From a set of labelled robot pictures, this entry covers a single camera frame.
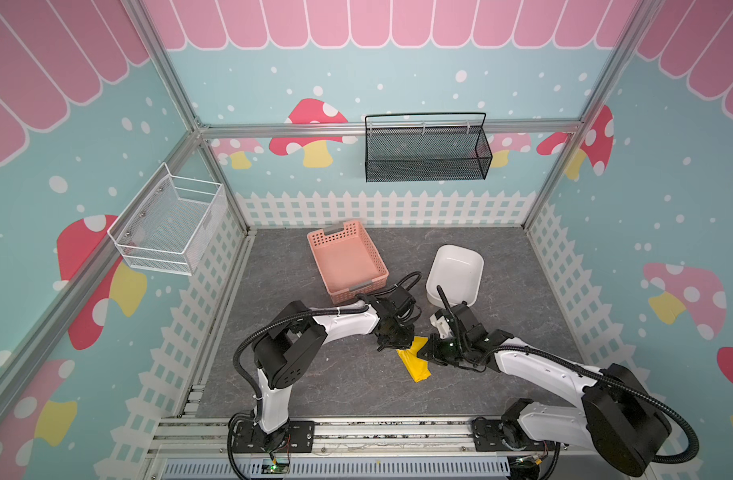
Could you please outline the yellow paper napkin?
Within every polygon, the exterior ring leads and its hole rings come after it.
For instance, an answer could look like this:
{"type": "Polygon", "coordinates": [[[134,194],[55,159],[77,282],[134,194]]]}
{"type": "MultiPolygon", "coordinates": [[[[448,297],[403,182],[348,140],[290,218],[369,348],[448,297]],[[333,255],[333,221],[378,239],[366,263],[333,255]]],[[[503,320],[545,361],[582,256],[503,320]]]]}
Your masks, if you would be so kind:
{"type": "Polygon", "coordinates": [[[419,356],[420,350],[426,346],[427,342],[428,338],[415,336],[409,349],[397,351],[398,356],[416,383],[422,382],[432,375],[429,362],[419,356]]]}

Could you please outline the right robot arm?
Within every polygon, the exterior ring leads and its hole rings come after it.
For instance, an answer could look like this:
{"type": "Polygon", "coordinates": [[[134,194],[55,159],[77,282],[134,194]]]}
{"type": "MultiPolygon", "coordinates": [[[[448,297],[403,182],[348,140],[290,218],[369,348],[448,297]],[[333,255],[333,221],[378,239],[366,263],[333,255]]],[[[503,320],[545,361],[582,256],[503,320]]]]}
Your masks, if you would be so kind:
{"type": "Polygon", "coordinates": [[[477,448],[526,450],[540,442],[596,451],[622,474],[640,477],[653,464],[695,459],[700,440],[676,410],[654,398],[625,366],[583,365],[540,350],[504,330],[488,332],[467,304],[440,309],[419,356],[432,364],[526,380],[565,406],[516,400],[497,420],[473,422],[477,448]]]}

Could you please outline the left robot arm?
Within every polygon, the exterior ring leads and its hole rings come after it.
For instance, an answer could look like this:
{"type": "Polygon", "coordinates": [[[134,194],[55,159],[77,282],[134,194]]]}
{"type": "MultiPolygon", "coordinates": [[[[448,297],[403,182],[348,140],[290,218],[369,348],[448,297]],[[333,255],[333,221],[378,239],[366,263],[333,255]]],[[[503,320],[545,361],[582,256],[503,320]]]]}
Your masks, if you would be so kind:
{"type": "Polygon", "coordinates": [[[372,335],[380,351],[409,349],[421,313],[411,290],[421,278],[422,273],[414,271],[393,286],[358,294],[355,302],[340,307],[310,308],[294,301],[242,340],[232,367],[250,385],[254,408],[228,420],[228,456],[310,451],[304,436],[314,431],[314,424],[290,420],[292,386],[328,343],[372,335]]]}

